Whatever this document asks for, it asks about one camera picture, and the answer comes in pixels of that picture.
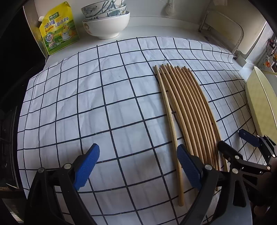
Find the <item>person's right hand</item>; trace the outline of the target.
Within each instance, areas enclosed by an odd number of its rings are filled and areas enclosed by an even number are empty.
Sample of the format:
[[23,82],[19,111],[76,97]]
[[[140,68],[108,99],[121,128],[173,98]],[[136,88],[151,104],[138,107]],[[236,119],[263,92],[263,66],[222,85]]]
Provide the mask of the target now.
[[249,196],[252,224],[276,224],[276,196],[259,198],[256,195]]

